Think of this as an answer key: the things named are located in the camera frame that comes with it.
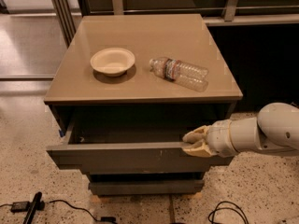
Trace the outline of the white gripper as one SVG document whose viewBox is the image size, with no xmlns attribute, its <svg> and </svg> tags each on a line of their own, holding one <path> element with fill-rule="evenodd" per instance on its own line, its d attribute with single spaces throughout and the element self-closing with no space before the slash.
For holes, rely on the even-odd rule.
<svg viewBox="0 0 299 224">
<path fill-rule="evenodd" d="M 210 127 L 203 125 L 193 131 L 186 133 L 182 140 L 190 145 L 182 149 L 188 155 L 201 158 L 221 156 L 223 158 L 233 157 L 238 154 L 235 150 L 231 135 L 229 119 L 220 120 Z"/>
</svg>

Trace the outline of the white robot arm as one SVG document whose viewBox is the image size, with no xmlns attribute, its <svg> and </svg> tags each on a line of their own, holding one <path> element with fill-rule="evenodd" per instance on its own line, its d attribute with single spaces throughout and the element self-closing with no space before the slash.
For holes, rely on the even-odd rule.
<svg viewBox="0 0 299 224">
<path fill-rule="evenodd" d="M 264 106 L 253 118 L 219 120 L 201 126 L 183 138 L 185 153 L 202 158 L 233 157 L 241 152 L 297 156 L 299 109 L 284 103 Z"/>
</svg>

